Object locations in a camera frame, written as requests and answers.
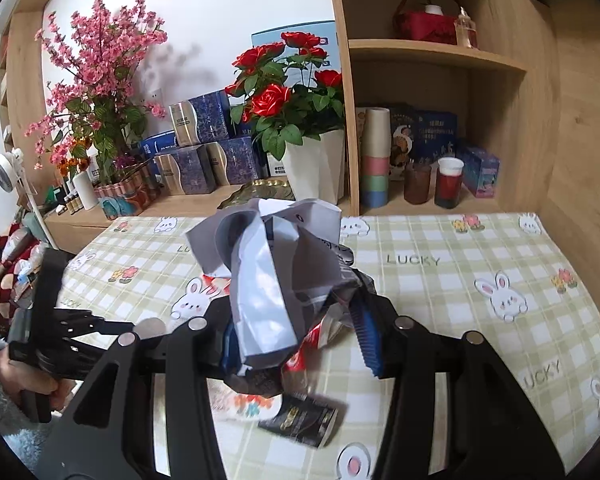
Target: black packet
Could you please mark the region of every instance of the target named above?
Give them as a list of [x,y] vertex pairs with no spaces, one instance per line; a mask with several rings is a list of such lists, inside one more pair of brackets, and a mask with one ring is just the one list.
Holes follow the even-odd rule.
[[278,414],[261,420],[258,427],[305,444],[322,447],[336,423],[338,409],[300,394],[282,394]]

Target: brown glass cup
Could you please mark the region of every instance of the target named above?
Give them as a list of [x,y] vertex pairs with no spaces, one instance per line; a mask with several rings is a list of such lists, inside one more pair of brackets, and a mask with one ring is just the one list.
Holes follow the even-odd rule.
[[431,166],[408,164],[404,168],[404,199],[410,204],[424,204],[429,199]]

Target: human hand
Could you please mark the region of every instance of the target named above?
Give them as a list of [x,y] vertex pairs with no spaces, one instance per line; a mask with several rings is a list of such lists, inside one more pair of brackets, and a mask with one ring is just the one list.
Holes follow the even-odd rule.
[[62,379],[56,381],[52,376],[18,361],[9,359],[9,348],[0,350],[0,384],[4,392],[20,405],[20,393],[29,390],[37,394],[48,395],[52,410],[62,410],[71,400],[69,394],[75,387],[75,381]]

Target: blue box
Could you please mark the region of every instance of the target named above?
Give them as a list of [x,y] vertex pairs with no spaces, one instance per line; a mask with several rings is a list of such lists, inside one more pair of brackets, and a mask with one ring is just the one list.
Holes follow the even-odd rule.
[[[171,150],[178,147],[178,141],[176,140],[176,132],[169,130],[168,132],[162,132],[151,137],[147,137],[140,141],[140,148],[147,158],[152,159],[155,155],[164,150]],[[155,161],[149,163],[154,175],[159,175],[160,171],[156,166]]]
[[245,184],[264,175],[262,154],[249,137],[205,144],[219,186]]
[[[297,23],[296,25],[285,25],[285,27],[271,28],[269,30],[264,30],[263,32],[256,32],[251,35],[251,43],[253,46],[259,46],[267,43],[274,43],[275,41],[282,41],[280,35],[283,32],[305,32],[307,34],[318,36],[320,38],[320,48],[323,48],[327,52],[327,59],[318,70],[342,71],[340,51],[338,50],[338,37],[336,35],[336,22],[333,20],[325,22]],[[297,53],[298,50],[296,48],[288,46],[280,57],[288,57]],[[300,69],[292,68],[286,75],[288,79],[285,82],[285,86],[288,86],[289,88],[302,82]],[[305,70],[304,81],[307,81],[308,78],[309,72],[308,70]]]
[[237,137],[224,90],[169,106],[178,145],[195,146]]
[[416,111],[411,158],[433,164],[442,156],[453,156],[458,136],[458,116],[450,112]]
[[493,198],[500,159],[482,148],[473,146],[459,149],[457,156],[464,162],[462,182],[466,188],[476,198]]
[[201,144],[161,152],[155,161],[162,183],[172,195],[206,194],[216,189],[214,172]]

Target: silver screw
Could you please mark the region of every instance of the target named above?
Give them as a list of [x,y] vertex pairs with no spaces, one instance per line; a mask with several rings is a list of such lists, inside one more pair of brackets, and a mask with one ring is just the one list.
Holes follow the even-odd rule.
[[192,317],[189,319],[189,328],[192,330],[202,330],[206,327],[206,319],[203,317]]
[[395,318],[394,325],[400,330],[410,330],[414,327],[415,322],[409,316],[398,316]]
[[471,332],[466,333],[466,340],[472,345],[479,345],[484,342],[484,336],[480,332],[471,330]]
[[133,332],[125,332],[118,338],[120,346],[129,346],[136,340],[136,334]]

